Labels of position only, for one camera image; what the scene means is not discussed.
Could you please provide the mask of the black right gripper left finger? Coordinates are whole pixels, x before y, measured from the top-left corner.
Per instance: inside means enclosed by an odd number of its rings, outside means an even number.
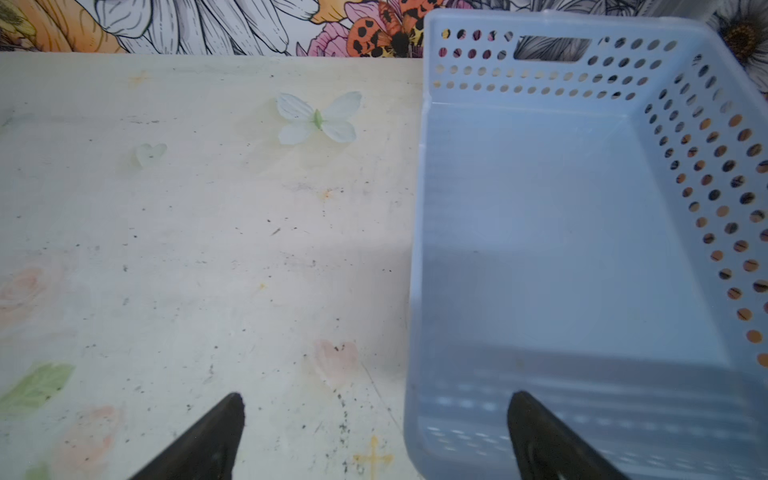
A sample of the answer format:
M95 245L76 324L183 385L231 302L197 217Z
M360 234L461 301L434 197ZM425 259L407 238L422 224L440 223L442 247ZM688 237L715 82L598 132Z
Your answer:
M231 392L131 477L231 480L245 427L245 405Z

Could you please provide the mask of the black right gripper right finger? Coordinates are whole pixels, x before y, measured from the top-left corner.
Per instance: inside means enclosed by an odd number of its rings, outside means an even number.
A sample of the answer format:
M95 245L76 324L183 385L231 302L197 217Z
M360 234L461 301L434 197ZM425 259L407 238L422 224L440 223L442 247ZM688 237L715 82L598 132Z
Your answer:
M507 426L523 479L617 479L627 476L526 391L513 394Z

